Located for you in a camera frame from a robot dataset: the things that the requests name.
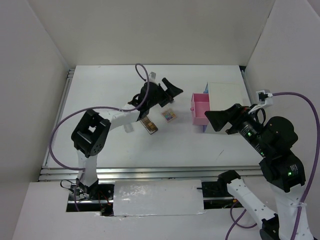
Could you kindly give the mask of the pink drawer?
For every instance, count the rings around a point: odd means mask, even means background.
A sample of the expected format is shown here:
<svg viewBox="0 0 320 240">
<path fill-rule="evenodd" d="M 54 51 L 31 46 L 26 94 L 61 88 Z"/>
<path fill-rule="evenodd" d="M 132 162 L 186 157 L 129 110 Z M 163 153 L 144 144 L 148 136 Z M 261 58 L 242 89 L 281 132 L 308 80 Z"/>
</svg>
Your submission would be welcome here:
<svg viewBox="0 0 320 240">
<path fill-rule="evenodd" d="M 192 124 L 196 126 L 205 126 L 209 123 L 205 115 L 210 110 L 210 100 L 207 93 L 193 93 L 191 97 L 191 115 Z"/>
</svg>

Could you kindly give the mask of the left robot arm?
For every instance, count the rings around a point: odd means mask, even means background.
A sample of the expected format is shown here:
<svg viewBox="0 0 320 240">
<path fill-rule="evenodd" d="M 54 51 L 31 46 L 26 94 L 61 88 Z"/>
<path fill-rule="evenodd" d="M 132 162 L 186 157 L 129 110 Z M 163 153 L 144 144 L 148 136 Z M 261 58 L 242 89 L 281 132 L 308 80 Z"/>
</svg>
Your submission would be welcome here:
<svg viewBox="0 0 320 240">
<path fill-rule="evenodd" d="M 108 133 L 118 127 L 135 123 L 149 114 L 155 105 L 164 107 L 172 103 L 174 97 L 183 93 L 183 90 L 171 84 L 166 78 L 162 82 L 167 87 L 164 90 L 159 83 L 146 82 L 131 101 L 121 110 L 106 110 L 97 112 L 86 110 L 79 123 L 71 134 L 71 140 L 78 157 L 80 168 L 76 184 L 80 193 L 91 200 L 98 194 L 99 179 L 97 175 L 98 154 L 105 146 Z"/>
</svg>

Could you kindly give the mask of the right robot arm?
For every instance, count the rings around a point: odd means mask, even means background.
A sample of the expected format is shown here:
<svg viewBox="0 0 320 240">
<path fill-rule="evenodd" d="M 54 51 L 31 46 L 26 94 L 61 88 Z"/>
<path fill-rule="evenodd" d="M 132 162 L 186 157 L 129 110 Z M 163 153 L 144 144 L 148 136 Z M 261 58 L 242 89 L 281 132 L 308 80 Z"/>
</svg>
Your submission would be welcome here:
<svg viewBox="0 0 320 240">
<path fill-rule="evenodd" d="M 305 169 L 291 151 L 298 140 L 293 124 L 281 116 L 270 118 L 266 124 L 259 123 L 250 114 L 250 108 L 240 104 L 204 114 L 216 132 L 230 124 L 226 133 L 240 134 L 258 152 L 262 158 L 259 166 L 274 192 L 277 211 L 265 206 L 235 170 L 218 176 L 218 192 L 232 195 L 241 203 L 256 222 L 261 239 L 313 240 L 302 202 Z"/>
</svg>

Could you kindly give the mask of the clear bottle blue label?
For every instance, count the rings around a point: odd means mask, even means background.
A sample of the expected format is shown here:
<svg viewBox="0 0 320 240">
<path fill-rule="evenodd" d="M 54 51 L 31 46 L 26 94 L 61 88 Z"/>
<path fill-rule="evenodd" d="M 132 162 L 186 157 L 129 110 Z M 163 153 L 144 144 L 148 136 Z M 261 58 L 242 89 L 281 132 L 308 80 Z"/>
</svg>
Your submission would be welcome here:
<svg viewBox="0 0 320 240">
<path fill-rule="evenodd" d="M 132 133 L 134 131 L 134 127 L 131 123 L 125 124 L 123 127 L 126 133 Z"/>
</svg>

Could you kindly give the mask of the blue drawer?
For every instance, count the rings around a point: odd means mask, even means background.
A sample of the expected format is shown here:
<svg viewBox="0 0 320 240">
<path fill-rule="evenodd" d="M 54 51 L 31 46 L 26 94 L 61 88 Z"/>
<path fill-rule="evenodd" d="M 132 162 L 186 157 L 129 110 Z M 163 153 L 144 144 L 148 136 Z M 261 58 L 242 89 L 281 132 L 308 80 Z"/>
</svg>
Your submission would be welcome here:
<svg viewBox="0 0 320 240">
<path fill-rule="evenodd" d="M 208 94 L 208 93 L 209 93 L 209 82 L 207 82 L 203 93 L 204 93 L 204 94 Z"/>
</svg>

